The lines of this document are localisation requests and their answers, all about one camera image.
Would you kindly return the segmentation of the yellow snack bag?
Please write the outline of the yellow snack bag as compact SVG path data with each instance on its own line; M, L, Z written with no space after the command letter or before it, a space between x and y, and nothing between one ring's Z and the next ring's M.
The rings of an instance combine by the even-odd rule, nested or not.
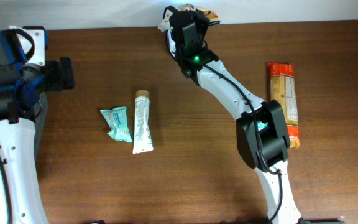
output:
M194 6L193 4L182 4L178 6L177 9L179 11L202 12L205 18L209 19L209 26L219 25L221 22L219 16L214 11L202 7Z

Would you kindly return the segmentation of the cream tube brown cap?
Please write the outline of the cream tube brown cap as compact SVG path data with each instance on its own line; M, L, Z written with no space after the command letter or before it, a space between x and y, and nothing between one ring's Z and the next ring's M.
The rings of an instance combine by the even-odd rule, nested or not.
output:
M150 93L147 90L136 91L133 154L151 152L154 149L149 128L149 109Z

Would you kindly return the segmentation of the spaghetti pack orange ends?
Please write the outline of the spaghetti pack orange ends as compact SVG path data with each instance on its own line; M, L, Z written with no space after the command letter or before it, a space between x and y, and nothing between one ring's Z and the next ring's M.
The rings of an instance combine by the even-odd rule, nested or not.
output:
M270 99L281 104L290 138L290 148L298 149L300 133L294 66L289 63L268 63L267 65L270 72Z

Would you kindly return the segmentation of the teal tissue pack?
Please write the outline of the teal tissue pack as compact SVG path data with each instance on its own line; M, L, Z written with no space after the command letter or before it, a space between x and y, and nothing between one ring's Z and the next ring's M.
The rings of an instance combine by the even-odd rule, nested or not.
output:
M264 122L261 122L261 121L259 121L259 122L257 123L257 127L258 127L258 130L259 130L259 131L268 128L268 126L269 126L268 123L264 123Z

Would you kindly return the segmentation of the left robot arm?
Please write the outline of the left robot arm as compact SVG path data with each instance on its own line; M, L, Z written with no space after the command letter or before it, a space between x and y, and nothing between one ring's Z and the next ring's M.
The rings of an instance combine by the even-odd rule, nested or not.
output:
M35 167L46 94L75 86L71 59L47 60L42 26L0 31L0 223L47 223Z

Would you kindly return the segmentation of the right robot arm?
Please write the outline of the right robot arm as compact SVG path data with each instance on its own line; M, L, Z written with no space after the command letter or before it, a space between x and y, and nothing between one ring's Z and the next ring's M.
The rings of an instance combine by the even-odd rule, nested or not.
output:
M208 48L210 20L197 10L164 10L161 30L182 74L211 93L236 122L237 150L260 180L269 223L301 223L288 179L290 138L281 104L243 87Z

